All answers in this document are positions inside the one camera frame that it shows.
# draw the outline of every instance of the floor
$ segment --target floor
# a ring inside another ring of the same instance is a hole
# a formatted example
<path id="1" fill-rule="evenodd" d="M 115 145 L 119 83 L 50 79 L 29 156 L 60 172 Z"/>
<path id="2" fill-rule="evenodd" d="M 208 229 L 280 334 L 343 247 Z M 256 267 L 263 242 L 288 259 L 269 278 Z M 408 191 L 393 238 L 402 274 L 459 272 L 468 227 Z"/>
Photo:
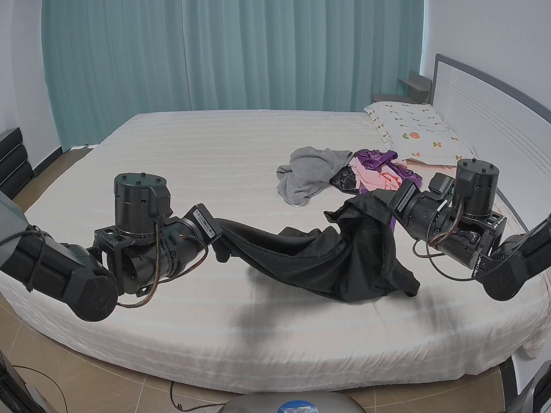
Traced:
<path id="1" fill-rule="evenodd" d="M 62 155 L 15 198 L 26 211 L 51 183 L 91 149 Z M 170 382 L 114 366 L 46 338 L 27 326 L 0 295 L 0 349 L 12 365 L 27 366 L 53 378 L 67 398 L 69 413 L 172 413 Z M 42 375 L 21 369 L 23 379 L 36 386 L 59 413 L 65 411 L 56 386 Z M 175 402 L 183 409 L 224 403 L 236 394 L 176 384 Z M 504 409 L 499 367 L 457 381 L 390 385 L 343 390 L 369 413 L 499 413 Z M 197 410 L 215 413 L 220 407 Z"/>

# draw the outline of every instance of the gray garment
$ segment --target gray garment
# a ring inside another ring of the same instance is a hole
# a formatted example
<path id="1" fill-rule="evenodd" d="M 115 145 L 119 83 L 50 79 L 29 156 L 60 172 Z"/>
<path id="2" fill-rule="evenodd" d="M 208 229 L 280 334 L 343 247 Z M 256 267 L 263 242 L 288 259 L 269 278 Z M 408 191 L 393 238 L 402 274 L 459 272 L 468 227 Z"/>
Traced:
<path id="1" fill-rule="evenodd" d="M 352 156 L 349 150 L 299 148 L 291 154 L 290 165 L 282 165 L 275 172 L 279 179 L 277 190 L 286 203 L 301 207 L 306 204 L 306 198 L 323 191 Z"/>

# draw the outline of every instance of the blue sticker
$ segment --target blue sticker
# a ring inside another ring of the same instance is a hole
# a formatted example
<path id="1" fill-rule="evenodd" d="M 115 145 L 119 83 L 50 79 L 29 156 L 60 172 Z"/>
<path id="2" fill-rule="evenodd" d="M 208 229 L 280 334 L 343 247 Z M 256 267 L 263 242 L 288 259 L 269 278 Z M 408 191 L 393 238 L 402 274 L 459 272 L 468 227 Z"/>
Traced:
<path id="1" fill-rule="evenodd" d="M 283 404 L 277 413 L 319 413 L 314 404 L 306 401 L 291 401 Z"/>

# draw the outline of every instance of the floral pillow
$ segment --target floral pillow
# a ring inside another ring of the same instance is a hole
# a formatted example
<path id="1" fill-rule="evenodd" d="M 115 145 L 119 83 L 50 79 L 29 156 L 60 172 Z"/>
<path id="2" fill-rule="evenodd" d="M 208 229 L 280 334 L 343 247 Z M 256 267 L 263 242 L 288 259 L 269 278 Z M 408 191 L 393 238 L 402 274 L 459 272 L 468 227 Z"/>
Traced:
<path id="1" fill-rule="evenodd" d="M 472 147 L 454 133 L 430 104 L 376 102 L 364 109 L 389 150 L 400 159 L 427 165 L 457 165 L 475 157 Z"/>

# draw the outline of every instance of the teal curtain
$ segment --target teal curtain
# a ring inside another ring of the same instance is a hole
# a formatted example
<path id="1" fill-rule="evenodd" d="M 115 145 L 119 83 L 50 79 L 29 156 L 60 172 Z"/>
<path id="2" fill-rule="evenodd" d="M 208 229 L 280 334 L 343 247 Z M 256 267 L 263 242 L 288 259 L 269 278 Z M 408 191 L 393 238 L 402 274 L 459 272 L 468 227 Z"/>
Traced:
<path id="1" fill-rule="evenodd" d="M 182 0 L 42 0 L 42 53 L 64 151 L 136 114 L 191 108 Z"/>
<path id="2" fill-rule="evenodd" d="M 423 0 L 44 0 L 63 149 L 135 114 L 361 111 L 420 67 Z"/>

